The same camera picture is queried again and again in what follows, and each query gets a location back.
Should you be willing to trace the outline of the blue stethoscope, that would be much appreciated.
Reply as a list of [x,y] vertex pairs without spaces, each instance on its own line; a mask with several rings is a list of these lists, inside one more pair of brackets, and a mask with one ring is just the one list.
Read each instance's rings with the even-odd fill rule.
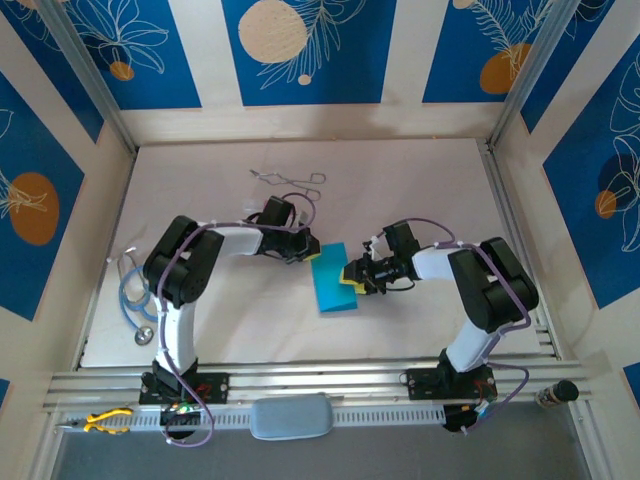
[[153,324],[158,322],[154,310],[148,281],[143,267],[136,260],[137,248],[130,246],[109,257],[118,274],[117,299],[122,317],[134,331],[134,342],[142,347],[151,343],[155,336]]

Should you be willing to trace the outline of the black left wiring connector block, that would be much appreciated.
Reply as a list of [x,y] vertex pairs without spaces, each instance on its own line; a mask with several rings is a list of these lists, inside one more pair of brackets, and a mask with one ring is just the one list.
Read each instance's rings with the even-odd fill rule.
[[171,440],[186,440],[201,423],[198,407],[187,403],[174,403],[160,412],[160,426]]

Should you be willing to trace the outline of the black wiring connector block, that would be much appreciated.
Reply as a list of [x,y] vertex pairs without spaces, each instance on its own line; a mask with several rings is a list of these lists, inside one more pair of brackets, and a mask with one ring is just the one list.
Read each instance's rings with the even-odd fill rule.
[[468,435],[496,414],[501,407],[502,404],[500,402],[491,403],[487,400],[445,405],[444,428],[452,433]]
[[186,440],[201,423],[198,407],[187,403],[174,403],[160,412],[160,426],[171,440]]

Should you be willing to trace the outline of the aluminium table side rail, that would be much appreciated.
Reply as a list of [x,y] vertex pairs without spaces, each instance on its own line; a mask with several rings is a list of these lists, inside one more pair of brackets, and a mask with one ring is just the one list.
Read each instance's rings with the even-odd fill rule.
[[556,360],[563,359],[562,347],[558,345],[554,325],[551,321],[544,291],[538,282],[534,266],[532,264],[525,238],[523,236],[522,222],[516,211],[515,197],[502,173],[499,162],[486,139],[476,140],[478,151],[485,169],[485,173],[496,203],[501,223],[506,232],[509,244],[516,257],[533,280],[539,294],[539,306],[534,310],[532,323],[536,334],[542,336],[540,345],[547,356]]

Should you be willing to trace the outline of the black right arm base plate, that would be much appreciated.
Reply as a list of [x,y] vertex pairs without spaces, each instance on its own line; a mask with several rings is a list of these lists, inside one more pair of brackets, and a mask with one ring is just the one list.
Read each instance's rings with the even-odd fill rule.
[[488,400],[497,398],[493,371],[481,366],[466,373],[439,369],[406,371],[410,400]]

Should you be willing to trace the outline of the aluminium frame post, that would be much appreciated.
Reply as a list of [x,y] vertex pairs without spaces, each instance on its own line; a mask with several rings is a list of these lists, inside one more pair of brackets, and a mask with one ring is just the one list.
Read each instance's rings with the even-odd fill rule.
[[486,139],[494,153],[515,117],[520,113],[533,87],[555,51],[581,0],[555,0],[549,17],[540,28],[528,56],[508,93],[498,120]]
[[135,159],[135,144],[120,109],[89,51],[57,0],[34,0],[37,10],[100,115],[111,127],[128,155]]

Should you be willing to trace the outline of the grey zipped pouch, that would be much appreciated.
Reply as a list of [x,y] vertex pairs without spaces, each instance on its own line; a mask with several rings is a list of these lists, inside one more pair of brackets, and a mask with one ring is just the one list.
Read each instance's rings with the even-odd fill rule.
[[251,408],[250,432],[258,440],[311,439],[326,435],[333,425],[331,402],[320,394],[262,398]]

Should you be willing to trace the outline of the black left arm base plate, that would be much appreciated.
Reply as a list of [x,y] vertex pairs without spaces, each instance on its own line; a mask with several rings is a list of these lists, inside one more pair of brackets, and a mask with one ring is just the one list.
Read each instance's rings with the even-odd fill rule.
[[164,378],[152,372],[145,372],[141,376],[139,404],[187,403],[196,405],[196,397],[199,397],[206,404],[226,404],[229,379],[230,376],[227,373],[195,373],[185,378],[193,391],[193,393],[189,393],[172,374]]

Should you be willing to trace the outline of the blue paper sheet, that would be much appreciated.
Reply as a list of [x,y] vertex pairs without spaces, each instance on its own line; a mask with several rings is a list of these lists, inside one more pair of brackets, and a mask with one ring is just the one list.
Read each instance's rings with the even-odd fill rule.
[[323,245],[320,255],[311,260],[316,301],[321,314],[358,308],[354,288],[341,282],[347,261],[347,250],[343,243]]

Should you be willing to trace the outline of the small bottle with black cap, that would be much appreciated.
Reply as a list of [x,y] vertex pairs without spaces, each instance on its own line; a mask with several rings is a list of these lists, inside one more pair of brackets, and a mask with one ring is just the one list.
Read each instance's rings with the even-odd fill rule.
[[560,406],[579,398],[577,385],[567,379],[560,380],[535,394],[536,403],[543,408]]

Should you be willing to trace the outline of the yellow handled pliers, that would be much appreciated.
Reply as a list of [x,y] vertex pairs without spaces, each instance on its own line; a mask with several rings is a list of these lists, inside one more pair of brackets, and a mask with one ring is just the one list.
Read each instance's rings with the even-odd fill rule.
[[56,427],[58,429],[69,431],[83,431],[85,433],[97,431],[109,435],[121,435],[128,433],[130,431],[130,428],[128,426],[124,426],[121,428],[111,428],[105,426],[103,422],[118,416],[130,417],[133,413],[134,410],[128,407],[114,408],[99,414],[89,414],[81,419],[67,420],[65,422],[56,424]]

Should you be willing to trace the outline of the aluminium rail frame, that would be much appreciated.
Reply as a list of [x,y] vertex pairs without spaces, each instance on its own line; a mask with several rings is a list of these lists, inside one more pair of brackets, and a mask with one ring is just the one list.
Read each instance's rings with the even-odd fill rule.
[[[521,382],[525,367],[530,378],[514,398],[528,401],[533,395],[562,379],[573,381],[582,401],[594,398],[586,369],[578,361],[550,356],[498,357],[494,378],[500,398]],[[331,361],[251,364],[205,364],[201,372],[230,375],[228,403],[246,405],[259,398],[280,395],[325,393],[344,405],[408,402],[407,388],[401,374],[410,368],[432,368],[435,358],[385,359],[380,361]],[[113,367],[82,368],[57,372],[45,394],[46,412],[92,411],[138,403],[141,376],[151,368]]]

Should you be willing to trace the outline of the black right wiring connector block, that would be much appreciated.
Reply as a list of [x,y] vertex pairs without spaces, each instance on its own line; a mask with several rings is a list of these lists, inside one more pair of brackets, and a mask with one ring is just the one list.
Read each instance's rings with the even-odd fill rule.
[[445,405],[444,428],[452,433],[468,435],[496,414],[501,407],[502,404],[500,402],[491,403],[487,400]]

